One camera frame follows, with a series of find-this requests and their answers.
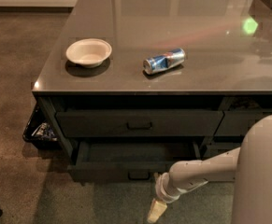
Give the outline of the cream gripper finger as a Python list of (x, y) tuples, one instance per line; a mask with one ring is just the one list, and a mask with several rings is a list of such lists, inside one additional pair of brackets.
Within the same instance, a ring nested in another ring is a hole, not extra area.
[(153, 199), (150, 205), (147, 221), (150, 224), (156, 223), (161, 215), (165, 212), (166, 208), (167, 204), (165, 202)]

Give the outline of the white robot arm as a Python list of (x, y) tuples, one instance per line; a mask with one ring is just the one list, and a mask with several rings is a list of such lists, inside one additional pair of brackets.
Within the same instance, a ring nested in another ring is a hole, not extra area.
[(272, 224), (272, 115), (256, 122), (240, 147), (204, 161), (178, 161), (156, 179), (148, 222), (180, 195), (209, 182), (235, 183), (231, 224)]

